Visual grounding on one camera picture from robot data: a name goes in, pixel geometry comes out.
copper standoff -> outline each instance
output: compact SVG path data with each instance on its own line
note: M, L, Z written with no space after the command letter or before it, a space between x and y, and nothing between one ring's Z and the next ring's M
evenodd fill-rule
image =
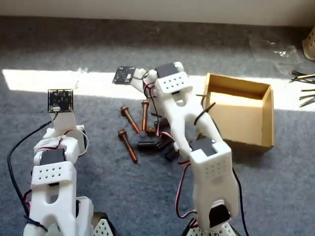
M149 102L147 100L142 101L142 131L147 130L147 119L148 119L148 107L149 107Z
M120 108L120 111L122 113L122 116L127 118L127 120L131 124L132 128L136 131L136 133L137 134L140 133L141 131L140 131L138 125L136 124L136 122L134 121L134 119L132 118L132 116L131 116L131 114L129 112L129 108L122 106Z
M121 129L120 131L118 131L118 137L120 138L120 140L126 146L132 161L134 163L137 163L138 162L138 158L137 158L136 154L134 153L134 150L133 150L133 148L132 148L132 146L131 146L131 144L130 144L130 142L128 140L127 132L124 129Z

white plastic part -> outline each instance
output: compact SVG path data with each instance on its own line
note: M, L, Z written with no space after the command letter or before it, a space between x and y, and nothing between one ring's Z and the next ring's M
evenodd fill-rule
M55 113L50 113L49 115L51 119L54 119L56 116ZM76 125L77 122L73 112L60 112L54 120L54 129L58 131L73 129Z
M198 225L211 230L209 212L221 200L231 217L238 214L238 188L232 171L231 148L225 142L213 144L217 152L207 156L201 149L190 153L194 176L193 203Z
M59 182L59 190L49 184ZM94 206L87 197L76 198L76 170L71 162L64 161L49 165L35 166L31 181L30 218L48 229L48 236L91 236L91 220ZM56 201L51 197L57 195ZM76 217L76 200L80 201ZM43 236L45 232L27 224L24 236Z
M39 141L35 147L34 147L34 153L41 149L45 148L56 148L59 145L59 142L61 141L62 138L65 138L65 136L58 136L58 137L53 137L49 139L42 139Z
M213 232L202 231L199 227L190 229L186 236L236 236L229 223L222 224L220 229Z
M67 137L67 136L63 135L62 140L59 144L59 148L63 148L65 150L65 158L67 161L70 161L72 164L74 164L77 161L77 159L80 155L78 140L76 140L73 137ZM45 151L45 150L42 150L42 151L39 150L39 151L35 152L35 156L34 156L34 165L35 166L40 165L40 160L41 160L41 156L43 154L43 151Z
M170 124L171 135L175 140L174 147L181 152L183 158L188 159L191 148L185 138L185 122L194 122L203 112L202 106L192 92L191 80L185 72L179 72L157 79L155 85L158 104L163 108L163 114ZM183 101L181 106L179 106L178 99ZM222 137L208 113L204 113L198 119L196 126L206 137L215 142L222 141Z
M50 139L50 138L62 136L65 134L66 131L75 130L75 129L83 132L84 125L77 125L77 126L74 126L74 128L69 128L69 129L56 129L55 127L48 128L46 131L46 134L43 136L43 139ZM66 136L73 137L78 141L79 150L80 150L79 153L83 153L86 150L85 145L84 145L84 135L81 132L70 131L66 134Z
M49 184L59 182L59 194L51 203ZM57 223L63 235L78 236L75 219L76 170L71 162L34 166L31 180L30 218L46 228ZM43 236L44 230L27 224L24 236Z
M178 92L186 88L192 90L191 80L188 78L185 72L179 72L174 75L157 79L155 86L159 98L168 96L171 93Z
M304 55L309 60L315 60L315 27L302 42Z
M100 219L94 228L94 236L113 236L113 232L106 219Z

open cardboard box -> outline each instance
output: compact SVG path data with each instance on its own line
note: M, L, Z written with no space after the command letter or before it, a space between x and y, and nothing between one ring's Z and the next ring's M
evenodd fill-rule
M204 108L231 148L265 153L274 146L273 91L268 84L208 74Z

